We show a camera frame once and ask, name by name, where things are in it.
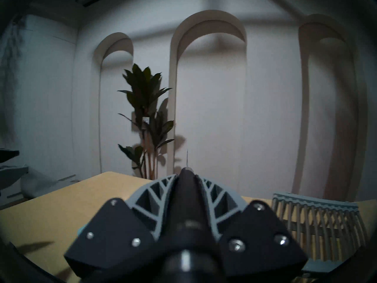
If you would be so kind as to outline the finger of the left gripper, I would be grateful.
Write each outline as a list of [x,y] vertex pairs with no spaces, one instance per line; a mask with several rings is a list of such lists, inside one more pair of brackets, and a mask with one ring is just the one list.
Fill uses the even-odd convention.
[[0,149],[0,163],[4,163],[12,158],[19,156],[18,150]]
[[13,185],[24,174],[29,171],[28,166],[1,166],[0,167],[0,189]]

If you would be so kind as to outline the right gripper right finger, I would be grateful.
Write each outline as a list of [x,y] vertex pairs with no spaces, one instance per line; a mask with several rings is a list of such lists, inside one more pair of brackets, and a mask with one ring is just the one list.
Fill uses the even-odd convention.
[[272,208],[196,176],[226,278],[295,278],[308,256]]

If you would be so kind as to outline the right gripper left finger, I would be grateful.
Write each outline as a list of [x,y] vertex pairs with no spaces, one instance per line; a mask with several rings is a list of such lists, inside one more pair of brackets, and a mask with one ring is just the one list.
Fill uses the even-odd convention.
[[127,200],[107,200],[64,254],[76,276],[85,278],[97,269],[108,269],[155,243],[177,177],[173,174],[141,186]]

